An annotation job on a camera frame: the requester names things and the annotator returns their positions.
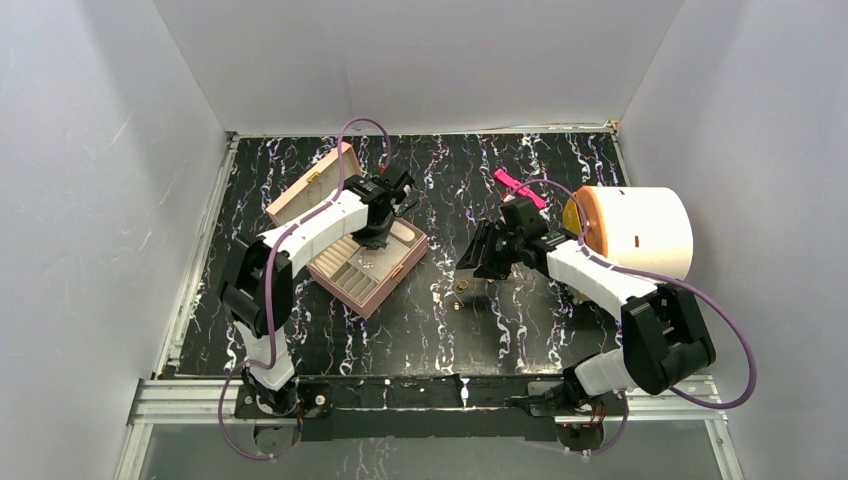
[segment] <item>black marble surface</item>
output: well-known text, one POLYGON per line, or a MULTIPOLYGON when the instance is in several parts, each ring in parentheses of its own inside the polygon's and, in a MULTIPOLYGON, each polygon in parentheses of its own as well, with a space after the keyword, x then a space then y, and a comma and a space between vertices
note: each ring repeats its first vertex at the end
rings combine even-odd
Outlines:
MULTIPOLYGON (((229 244, 239 232, 256 235, 272 227, 265 207, 334 144, 330 137, 239 142, 177 375, 219 376, 243 358, 241 339, 213 292, 229 244)), ((363 170, 376 172, 382 140, 357 137, 353 144, 363 170)), ((488 284, 470 279, 470 271, 454 271, 475 222, 497 213, 506 191, 492 178, 497 168, 572 189, 623 185, 610 134, 400 136, 392 137, 392 147, 392 161, 408 165, 422 190, 421 203, 406 219, 429 236, 430 249, 367 321, 304 269, 285 327, 300 373, 554 373, 616 347, 612 317, 593 304, 574 305, 563 285, 537 272, 514 267, 511 279, 488 284), (452 286, 460 278, 471 286, 457 297, 452 286)), ((547 185, 533 189, 549 203, 543 215, 560 225, 565 195, 547 185)))

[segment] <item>robotic hand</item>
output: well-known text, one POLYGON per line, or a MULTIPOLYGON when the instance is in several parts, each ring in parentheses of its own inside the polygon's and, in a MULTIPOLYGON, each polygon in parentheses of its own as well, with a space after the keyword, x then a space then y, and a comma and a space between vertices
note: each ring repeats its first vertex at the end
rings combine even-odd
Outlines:
POLYGON ((418 203, 418 196, 409 173, 400 166, 389 165, 378 176, 348 178, 335 200, 331 194, 325 203, 263 233, 261 240, 249 242, 236 237, 218 297, 235 320, 247 357, 273 364, 270 369, 247 367, 241 373, 248 393, 256 398, 260 410, 285 415, 298 402, 294 364, 283 332, 292 310, 293 278, 313 257, 345 235, 352 234, 356 242, 368 249, 385 247, 394 218, 418 203), (274 331, 269 332, 265 309, 266 261, 280 237, 288 235, 286 232, 294 225, 299 225, 297 233, 283 239, 274 265, 271 280, 274 331), (276 359, 271 358, 272 335, 277 346, 276 359))
POLYGON ((623 337, 621 349, 581 360, 564 370, 560 386, 516 400, 515 406, 573 411, 607 392, 635 387, 656 395, 715 361, 692 293, 596 263, 583 253, 577 235, 551 230, 530 198, 507 201, 500 210, 502 219, 477 225, 457 268, 504 280, 521 262, 595 301, 615 317, 623 337))

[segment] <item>pink object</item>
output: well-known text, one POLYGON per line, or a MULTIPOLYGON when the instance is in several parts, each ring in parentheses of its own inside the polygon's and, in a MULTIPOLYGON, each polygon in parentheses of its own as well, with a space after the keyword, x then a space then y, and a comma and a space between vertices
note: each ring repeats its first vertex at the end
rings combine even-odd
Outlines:
MULTIPOLYGON (((503 168, 499 168, 495 171, 495 180, 503 183, 509 188, 516 188, 521 185, 521 182, 509 176, 503 168)), ((530 190, 528 187, 524 187, 518 191, 518 194, 522 197, 529 197, 533 199, 533 203, 536 204, 536 208, 542 209, 548 206, 548 203, 540 196, 533 193, 533 190, 530 190)))

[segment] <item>gray wall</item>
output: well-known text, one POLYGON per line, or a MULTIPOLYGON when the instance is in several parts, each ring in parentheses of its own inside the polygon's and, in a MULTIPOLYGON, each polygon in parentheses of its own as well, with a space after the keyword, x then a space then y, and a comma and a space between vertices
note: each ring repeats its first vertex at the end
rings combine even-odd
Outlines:
POLYGON ((154 0, 227 130, 440 132, 624 114, 683 0, 154 0))
MULTIPOLYGON (((687 1, 621 124, 637 185, 683 199, 690 280, 748 332, 760 364, 730 428, 748 478, 845 478, 848 5, 687 1)), ((746 380, 718 337, 725 399, 746 380)))
POLYGON ((224 133, 149 0, 0 6, 0 477, 109 478, 224 133))

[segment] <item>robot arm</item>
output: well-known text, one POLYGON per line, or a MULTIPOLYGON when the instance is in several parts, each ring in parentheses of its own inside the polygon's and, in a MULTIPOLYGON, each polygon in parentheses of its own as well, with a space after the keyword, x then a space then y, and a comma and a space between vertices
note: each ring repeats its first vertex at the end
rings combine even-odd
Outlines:
POLYGON ((348 178, 337 199, 333 200, 331 194, 294 220, 261 234, 260 240, 248 242, 236 237, 218 296, 235 320, 248 358, 270 363, 271 335, 274 335, 277 358, 273 368, 246 368, 242 372, 245 385, 261 401, 260 408, 266 407, 263 409, 266 413, 284 414, 297 401, 292 382, 295 369, 283 331, 292 310, 294 277, 310 260, 345 235, 352 235, 369 249, 385 247, 394 218, 417 203, 417 193, 409 174, 401 167, 390 165, 377 177, 348 178), (279 238, 294 225, 298 229, 282 241, 276 257, 271 292, 274 331, 269 332, 265 311, 266 262, 279 238))
POLYGON ((501 220, 478 224, 457 268, 476 268, 475 277, 503 280, 514 263, 522 262, 585 294, 621 326, 623 347, 565 369, 563 385, 548 401, 556 398, 577 408, 606 392, 635 387, 656 395, 715 361, 690 292, 593 262, 575 234, 551 231, 529 198, 506 202, 501 214, 501 220))

